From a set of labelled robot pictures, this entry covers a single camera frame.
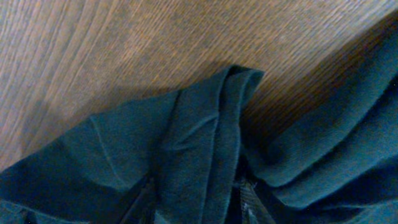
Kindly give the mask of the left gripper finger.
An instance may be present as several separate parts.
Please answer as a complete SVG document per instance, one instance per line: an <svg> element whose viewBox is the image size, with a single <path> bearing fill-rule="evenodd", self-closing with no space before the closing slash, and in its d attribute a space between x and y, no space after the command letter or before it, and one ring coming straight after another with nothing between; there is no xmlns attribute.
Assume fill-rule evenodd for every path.
<svg viewBox="0 0 398 224"><path fill-rule="evenodd" d="M242 224L275 224L260 198L256 195L253 185L247 180L239 183Z"/></svg>

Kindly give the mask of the black t-shirt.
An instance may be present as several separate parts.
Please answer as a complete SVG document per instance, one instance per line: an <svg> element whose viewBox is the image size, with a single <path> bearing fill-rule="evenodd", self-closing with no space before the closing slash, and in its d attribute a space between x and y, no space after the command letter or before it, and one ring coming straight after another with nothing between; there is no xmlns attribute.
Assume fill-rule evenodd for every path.
<svg viewBox="0 0 398 224"><path fill-rule="evenodd" d="M241 128L262 76L90 116L1 173L1 222L242 223L247 180L275 223L396 223L397 33L264 150Z"/></svg>

